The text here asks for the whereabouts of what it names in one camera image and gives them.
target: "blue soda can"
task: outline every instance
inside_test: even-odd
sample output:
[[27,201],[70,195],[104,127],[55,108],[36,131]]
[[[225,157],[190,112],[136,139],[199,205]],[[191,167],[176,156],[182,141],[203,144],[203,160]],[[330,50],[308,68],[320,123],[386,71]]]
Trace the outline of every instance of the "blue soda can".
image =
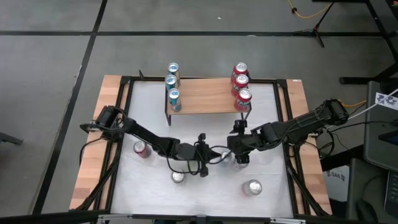
[[176,88],[169,90],[169,102],[172,105],[172,109],[174,111],[181,110],[181,99],[180,99],[180,91]]
[[166,78],[164,79],[164,82],[166,83],[167,91],[169,91],[175,88],[175,84],[177,83],[177,78],[174,75],[167,75]]
[[174,62],[170,63],[169,66],[167,66],[167,72],[168,72],[168,75],[174,75],[177,78],[177,86],[180,86],[181,81],[180,81],[179,65]]

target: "white cable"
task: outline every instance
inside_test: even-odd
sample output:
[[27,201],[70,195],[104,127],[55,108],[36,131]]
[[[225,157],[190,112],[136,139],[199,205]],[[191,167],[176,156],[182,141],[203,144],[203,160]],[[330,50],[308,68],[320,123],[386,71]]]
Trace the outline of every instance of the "white cable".
[[[392,95],[393,95],[394,93],[396,93],[396,92],[398,92],[398,89],[394,90],[392,93],[388,94],[387,96],[392,96]],[[370,109],[374,108],[374,107],[377,106],[378,104],[384,102],[384,100],[386,100],[387,98],[388,98],[388,97],[384,97],[381,101],[378,101],[377,103],[373,104],[373,105],[370,106],[369,108],[366,108],[366,110],[363,110],[363,111],[357,113],[357,114],[354,115],[354,116],[350,116],[348,119],[353,119],[353,118],[355,118],[355,117],[357,117],[357,116],[359,116],[359,115],[361,115],[361,114],[363,114],[363,113],[366,113],[367,111],[369,111]]]

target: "soda can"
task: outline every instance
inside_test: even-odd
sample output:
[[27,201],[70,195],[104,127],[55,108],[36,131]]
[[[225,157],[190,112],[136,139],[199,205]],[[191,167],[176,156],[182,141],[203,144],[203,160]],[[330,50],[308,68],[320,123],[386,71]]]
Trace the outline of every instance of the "soda can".
[[251,92],[247,88],[240,89],[235,98],[235,109],[238,111],[246,110],[250,104],[251,97]]
[[247,196],[256,196],[262,192],[261,183],[254,179],[243,183],[242,189]]
[[173,88],[169,90],[169,102],[172,105],[172,109],[174,111],[181,110],[181,99],[180,99],[180,90]]
[[143,141],[138,141],[134,143],[133,146],[134,152],[138,154],[141,158],[145,159],[150,156],[151,150],[149,149],[149,146],[143,142]]
[[166,89],[169,91],[170,89],[175,88],[175,84],[177,83],[177,78],[174,75],[167,75],[164,79],[166,83]]
[[247,75],[238,75],[235,78],[235,81],[232,86],[231,94],[236,96],[239,93],[239,90],[242,88],[246,88],[249,85],[249,77]]
[[234,160],[234,167],[238,170],[244,169],[248,166],[249,164],[238,164],[238,161],[235,159]]
[[243,63],[239,62],[234,66],[234,69],[232,70],[232,75],[231,75],[231,84],[234,84],[235,78],[240,75],[240,74],[247,74],[248,73],[248,66]]
[[218,165],[220,165],[221,167],[226,167],[231,162],[231,158],[232,155],[231,153],[229,153],[229,151],[222,152],[220,158],[220,160],[222,159],[222,161]]
[[181,81],[180,81],[179,65],[174,62],[170,63],[169,66],[167,66],[167,72],[168,72],[168,75],[174,75],[177,78],[177,86],[180,86]]
[[185,180],[185,174],[180,174],[180,173],[178,173],[178,172],[172,172],[172,175],[171,175],[171,178],[172,178],[172,181],[174,182],[174,183],[176,183],[176,184],[180,184],[180,183],[182,183],[184,180]]

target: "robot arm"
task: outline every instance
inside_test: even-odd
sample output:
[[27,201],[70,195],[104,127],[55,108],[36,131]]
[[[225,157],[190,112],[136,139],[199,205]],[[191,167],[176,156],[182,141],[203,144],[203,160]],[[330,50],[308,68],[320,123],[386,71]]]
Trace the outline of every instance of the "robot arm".
[[326,100],[313,111],[294,119],[273,123],[266,123],[251,130],[251,134],[245,134],[247,121],[235,121],[231,133],[236,136],[228,136],[228,148],[235,154],[238,163],[248,163],[249,153],[255,149],[265,151],[277,147],[280,143],[303,143],[308,134],[324,127],[324,125],[339,126],[345,124],[349,114],[338,100]]
[[[205,134],[200,134],[195,145],[180,143],[179,139],[159,137],[146,128],[137,124],[131,118],[123,116],[123,126],[114,127],[119,113],[119,108],[105,106],[95,121],[95,127],[103,131],[103,137],[111,139],[117,134],[132,134],[133,136],[150,144],[160,156],[179,161],[204,160],[206,164],[211,159],[220,157],[217,152],[209,150],[205,143]],[[249,163],[249,153],[255,149],[265,151],[277,147],[280,143],[287,142],[299,144],[307,139],[308,134],[322,128],[324,125],[341,125],[348,120],[348,113],[338,100],[326,100],[313,111],[297,118],[280,122],[266,123],[245,134],[247,121],[236,120],[232,133],[227,137],[228,148],[235,154],[240,164]]]

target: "red soda can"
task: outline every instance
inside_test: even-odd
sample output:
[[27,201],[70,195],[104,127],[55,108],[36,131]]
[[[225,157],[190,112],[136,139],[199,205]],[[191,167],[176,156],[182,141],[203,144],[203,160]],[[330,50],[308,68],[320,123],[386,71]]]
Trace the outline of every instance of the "red soda can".
[[248,66],[243,63],[239,62],[234,66],[234,69],[232,70],[232,75],[231,75],[231,84],[234,84],[235,78],[240,75],[240,74],[247,74],[248,73]]
[[236,96],[239,93],[239,90],[242,88],[246,88],[249,85],[249,77],[247,75],[238,75],[235,78],[235,81],[232,86],[231,94]]
[[239,94],[236,95],[235,108],[239,111],[246,110],[251,101],[251,92],[247,88],[239,90]]
[[150,156],[149,146],[143,141],[138,141],[134,143],[133,149],[134,152],[136,152],[138,156],[142,157],[143,159]]

